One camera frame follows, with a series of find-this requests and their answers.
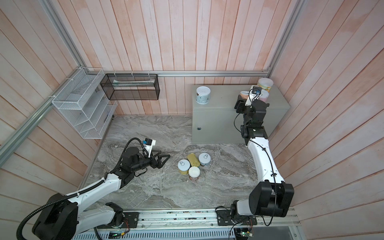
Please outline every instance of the white wire mesh basket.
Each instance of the white wire mesh basket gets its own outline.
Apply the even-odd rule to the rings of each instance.
[[[96,89],[103,77],[102,70],[89,75],[82,68],[52,101],[83,138],[101,139],[117,107]]]

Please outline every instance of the metal cabinet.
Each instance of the metal cabinet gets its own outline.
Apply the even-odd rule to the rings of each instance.
[[[249,91],[251,85],[211,85],[210,100],[207,104],[196,102],[196,88],[192,88],[192,143],[244,143],[241,134],[235,129],[233,121],[237,116],[234,109],[240,91]],[[284,114],[290,108],[280,90],[273,86],[267,99],[267,108],[263,126],[269,136]],[[243,116],[240,114],[235,125],[240,129]]]

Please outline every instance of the white can lid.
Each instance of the white can lid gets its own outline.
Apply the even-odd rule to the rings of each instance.
[[[260,78],[257,83],[261,84],[263,86],[266,86],[266,87],[272,87],[273,86],[273,81],[272,81],[272,79],[269,79],[269,78]]]
[[[199,162],[202,164],[207,164],[211,161],[211,156],[208,153],[204,152],[199,155]]]
[[[180,169],[180,171],[182,172],[185,172],[185,171],[188,171],[189,167],[191,166],[191,164],[189,163],[188,160],[186,159],[182,159],[179,161],[179,163],[177,164],[177,167]]]
[[[188,170],[188,173],[191,177],[198,177],[200,175],[200,169],[193,166]]]
[[[201,86],[201,87],[198,87],[196,89],[196,92],[200,96],[206,96],[206,95],[209,95],[211,93],[211,89],[209,89],[206,86]]]
[[[267,98],[269,96],[269,92],[262,89],[262,92],[260,93],[260,98]]]

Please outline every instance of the robotic arm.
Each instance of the robotic arm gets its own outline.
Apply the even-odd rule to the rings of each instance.
[[[137,147],[128,147],[133,140],[140,142],[142,154]],[[155,143],[155,140],[148,138],[143,142],[138,138],[129,140],[112,171],[106,173],[99,181],[76,192],[65,196],[58,193],[50,197],[46,205],[36,209],[20,223],[16,233],[17,239],[25,240],[22,235],[24,225],[40,211],[32,232],[42,240],[70,240],[74,235],[104,224],[121,227],[124,215],[123,209],[118,205],[109,202],[98,209],[85,209],[146,172],[135,175],[136,171],[147,169],[149,166],[162,168],[170,155],[161,155],[161,151],[152,150]]]
[[[284,182],[273,161],[268,136],[262,126],[269,103],[258,99],[260,93],[260,87],[252,86],[247,100],[239,96],[235,105],[236,112],[243,114],[240,133],[255,162],[258,184],[248,199],[233,202],[232,218],[236,215],[285,217],[294,194],[292,184]]]

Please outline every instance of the marble countertop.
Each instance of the marble countertop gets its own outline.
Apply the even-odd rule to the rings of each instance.
[[[86,181],[89,185],[110,171],[127,141],[133,137],[156,140],[155,150],[170,154],[161,169],[135,177],[122,189],[103,197],[89,209],[114,202],[124,209],[229,207],[234,200],[246,199],[255,188],[257,175],[251,153],[244,144],[191,144],[190,116],[118,116],[113,119],[106,139]],[[137,141],[132,146],[139,146]],[[200,178],[192,182],[178,172],[177,163],[189,153],[207,152],[211,164],[200,167]]]

